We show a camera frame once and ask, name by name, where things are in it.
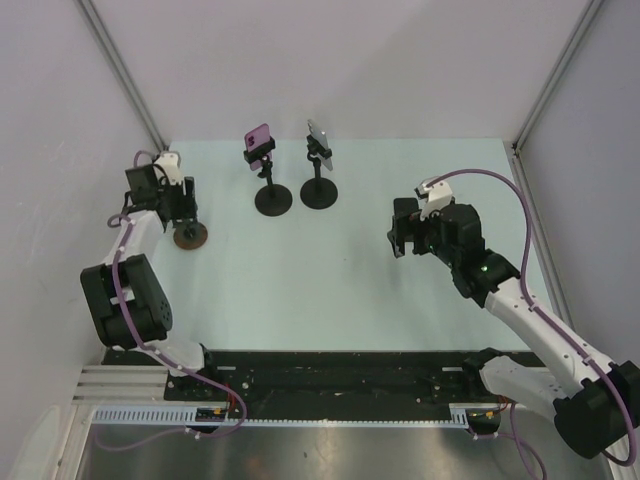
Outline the rusty base phone stand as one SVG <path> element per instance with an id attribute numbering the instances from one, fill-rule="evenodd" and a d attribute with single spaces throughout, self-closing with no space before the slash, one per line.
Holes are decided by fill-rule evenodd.
<path id="1" fill-rule="evenodd" d="M 199 221 L 180 223 L 174 230 L 173 241 L 183 250 L 195 250 L 202 247 L 208 239 L 208 230 Z"/>

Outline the black stand holding purple phone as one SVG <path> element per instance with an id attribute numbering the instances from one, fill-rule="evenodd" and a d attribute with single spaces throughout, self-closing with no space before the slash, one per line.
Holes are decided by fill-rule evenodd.
<path id="1" fill-rule="evenodd" d="M 277 217 L 286 213 L 292 206 L 293 197 L 290 190 L 273 181 L 272 169 L 272 151 L 275 149 L 276 143 L 272 138 L 269 155 L 265 155 L 261 161 L 261 167 L 257 170 L 259 178 L 266 180 L 267 185 L 262 187 L 255 195 L 254 204 L 256 209 L 265 216 Z"/>

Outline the purple phone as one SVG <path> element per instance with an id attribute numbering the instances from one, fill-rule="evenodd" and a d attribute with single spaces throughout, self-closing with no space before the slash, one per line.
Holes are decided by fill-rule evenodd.
<path id="1" fill-rule="evenodd" d="M 259 169 L 262 158 L 269 155 L 272 150 L 271 140 L 270 128 L 267 123 L 262 123 L 245 134 L 243 156 L 251 171 Z"/>

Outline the black phone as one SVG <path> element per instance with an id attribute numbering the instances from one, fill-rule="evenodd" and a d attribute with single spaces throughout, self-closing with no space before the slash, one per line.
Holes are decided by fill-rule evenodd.
<path id="1" fill-rule="evenodd" d="M 392 228 L 394 230 L 407 230 L 413 222 L 413 216 L 420 212 L 416 198 L 396 198 L 393 201 Z"/>

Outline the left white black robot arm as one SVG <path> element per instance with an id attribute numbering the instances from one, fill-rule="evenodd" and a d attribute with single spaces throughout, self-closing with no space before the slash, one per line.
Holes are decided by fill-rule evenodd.
<path id="1" fill-rule="evenodd" d="M 151 257 L 168 227 L 183 250 L 204 245 L 208 231 L 198 220 L 195 181 L 177 165 L 151 164 L 126 171 L 129 191 L 118 214 L 107 220 L 119 234 L 104 260 L 80 274 L 91 318 L 106 347 L 137 350 L 186 377 L 197 398 L 214 397 L 220 374 L 205 365 L 204 347 L 171 334 L 173 312 Z"/>

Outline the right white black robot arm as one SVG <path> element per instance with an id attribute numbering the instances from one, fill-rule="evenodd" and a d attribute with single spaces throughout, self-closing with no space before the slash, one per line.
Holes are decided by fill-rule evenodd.
<path id="1" fill-rule="evenodd" d="M 598 351 L 539 304 L 528 304 L 522 275 L 485 245 L 481 220 L 471 205 L 450 203 L 423 218 L 418 202 L 393 202 L 387 234 L 395 257 L 411 243 L 415 255 L 432 254 L 451 271 L 462 297 L 506 324 L 548 369 L 550 379 L 517 366 L 495 351 L 461 376 L 473 401 L 504 395 L 550 420 L 579 456 L 592 459 L 639 425 L 639 368 Z"/>

